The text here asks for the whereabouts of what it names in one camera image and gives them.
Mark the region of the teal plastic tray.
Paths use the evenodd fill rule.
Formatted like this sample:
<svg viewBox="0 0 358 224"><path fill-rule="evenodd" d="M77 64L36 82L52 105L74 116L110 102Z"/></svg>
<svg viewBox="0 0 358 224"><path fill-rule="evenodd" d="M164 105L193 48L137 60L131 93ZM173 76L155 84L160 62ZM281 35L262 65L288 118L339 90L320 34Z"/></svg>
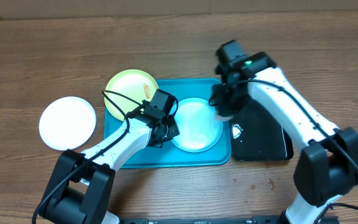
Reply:
<svg viewBox="0 0 358 224"><path fill-rule="evenodd" d="M121 78L112 78L107 86L107 90L119 92L123 95L141 102L136 96L130 95L130 93L121 92L119 88L126 87L126 81L118 81ZM212 93L212 86L220 83L220 80L216 78L190 78L190 79L171 79L171 80L157 80L156 84L151 84L146 78L145 84L149 86L151 91L155 91L158 87L166 92L171 93L178 98L179 101L187 98L201 98L206 100L208 105L208 98ZM113 96L109 96L116 104L121 106L123 103L130 104L131 108L135 108L137 105L129 100L126 100L120 96L113 99ZM110 102L105 99L106 112L104 119L104 138L107 138L110 134L115 132L122 124L122 114L118 112L115 107L112 107ZM143 169L143 168L161 168L161 167L188 167L188 166L215 166L221 165L228 161L231 156L231 143L230 143L230 130L228 122L223 122L222 134L219 137L217 143L211 148L202 152L187 152L179 147L175 146L172 141L163 144L161 149L156 147L146 147L135 153L123 166L123 169Z"/></svg>

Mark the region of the sponge with green pad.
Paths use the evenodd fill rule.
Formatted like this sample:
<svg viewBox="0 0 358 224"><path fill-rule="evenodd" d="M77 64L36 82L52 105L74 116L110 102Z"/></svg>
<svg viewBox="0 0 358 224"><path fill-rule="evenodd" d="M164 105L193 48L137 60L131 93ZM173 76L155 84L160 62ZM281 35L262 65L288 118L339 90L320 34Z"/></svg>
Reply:
<svg viewBox="0 0 358 224"><path fill-rule="evenodd" d="M233 117L234 117L233 115L231 115L231 116L221 116L218 113L215 114L215 118L217 120L220 120L220 121L229 121L229 120L233 119Z"/></svg>

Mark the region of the yellow plate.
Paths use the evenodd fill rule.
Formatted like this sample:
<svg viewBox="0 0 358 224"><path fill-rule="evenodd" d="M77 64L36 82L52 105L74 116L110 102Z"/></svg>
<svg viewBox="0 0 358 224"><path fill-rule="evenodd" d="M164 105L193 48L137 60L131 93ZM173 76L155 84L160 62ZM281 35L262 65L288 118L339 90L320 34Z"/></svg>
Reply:
<svg viewBox="0 0 358 224"><path fill-rule="evenodd" d="M105 90L110 91L106 95L116 104L124 113L128 113L135 109L138 104L116 94L116 92L138 103L143 100L150 101L158 89L157 82L147 72L136 69L129 69L117 73L110 79Z"/></svg>

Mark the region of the light blue plate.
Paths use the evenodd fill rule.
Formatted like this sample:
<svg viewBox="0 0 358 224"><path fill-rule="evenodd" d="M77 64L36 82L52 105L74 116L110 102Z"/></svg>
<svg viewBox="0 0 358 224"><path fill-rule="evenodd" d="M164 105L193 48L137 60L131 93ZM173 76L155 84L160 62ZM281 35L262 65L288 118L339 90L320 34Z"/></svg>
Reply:
<svg viewBox="0 0 358 224"><path fill-rule="evenodd" d="M181 100L175 114L179 135L173 138L174 145L186 152L203 152L212 148L223 133L223 122L217 120L215 114L207 100Z"/></svg>

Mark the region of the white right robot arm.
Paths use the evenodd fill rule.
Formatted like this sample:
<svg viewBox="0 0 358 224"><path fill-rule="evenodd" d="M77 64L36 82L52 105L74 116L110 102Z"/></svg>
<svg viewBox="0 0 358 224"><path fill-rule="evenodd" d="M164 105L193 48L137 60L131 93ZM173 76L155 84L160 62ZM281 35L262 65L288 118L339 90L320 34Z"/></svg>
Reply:
<svg viewBox="0 0 358 224"><path fill-rule="evenodd" d="M249 99L270 113L300 152L293 175L298 195L278 223L319 223L358 185L358 134L319 114L280 67L246 72L231 83L214 85L209 103L223 117L239 112Z"/></svg>

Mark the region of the white pink plate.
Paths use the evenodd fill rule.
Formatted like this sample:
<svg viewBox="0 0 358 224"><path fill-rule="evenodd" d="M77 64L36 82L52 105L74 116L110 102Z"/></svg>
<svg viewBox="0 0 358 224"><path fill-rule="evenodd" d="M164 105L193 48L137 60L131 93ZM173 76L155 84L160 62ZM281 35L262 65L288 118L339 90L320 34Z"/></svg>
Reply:
<svg viewBox="0 0 358 224"><path fill-rule="evenodd" d="M39 121L42 141L54 150L76 149L96 128L96 112L86 100L66 96L49 104Z"/></svg>

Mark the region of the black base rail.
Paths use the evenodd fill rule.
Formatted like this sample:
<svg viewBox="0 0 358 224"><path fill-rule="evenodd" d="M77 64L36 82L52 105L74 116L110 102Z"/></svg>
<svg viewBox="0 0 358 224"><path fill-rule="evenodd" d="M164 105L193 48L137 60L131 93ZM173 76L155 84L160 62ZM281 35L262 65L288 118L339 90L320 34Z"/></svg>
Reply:
<svg viewBox="0 0 358 224"><path fill-rule="evenodd" d="M119 224L277 224L287 223L280 221L280 215L257 215L251 218L199 218L199 219L160 219L122 218Z"/></svg>

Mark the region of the black tray with water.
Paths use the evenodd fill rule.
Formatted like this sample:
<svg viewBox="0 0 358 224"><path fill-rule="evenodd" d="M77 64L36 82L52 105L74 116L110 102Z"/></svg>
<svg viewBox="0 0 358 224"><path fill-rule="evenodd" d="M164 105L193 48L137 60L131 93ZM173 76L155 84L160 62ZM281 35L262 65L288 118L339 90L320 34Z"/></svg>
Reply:
<svg viewBox="0 0 358 224"><path fill-rule="evenodd" d="M289 135L258 102L250 100L229 124L235 160L287 161L293 157Z"/></svg>

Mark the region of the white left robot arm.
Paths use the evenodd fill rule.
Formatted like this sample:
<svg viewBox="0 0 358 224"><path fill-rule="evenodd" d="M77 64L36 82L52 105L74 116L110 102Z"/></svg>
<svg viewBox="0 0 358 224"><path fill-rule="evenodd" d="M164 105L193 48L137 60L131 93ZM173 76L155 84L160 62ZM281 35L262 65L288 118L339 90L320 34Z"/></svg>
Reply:
<svg viewBox="0 0 358 224"><path fill-rule="evenodd" d="M135 153L161 146L178 135L177 103L144 102L127 114L122 126L97 145L64 151L57 160L32 223L120 223L108 211L116 172Z"/></svg>

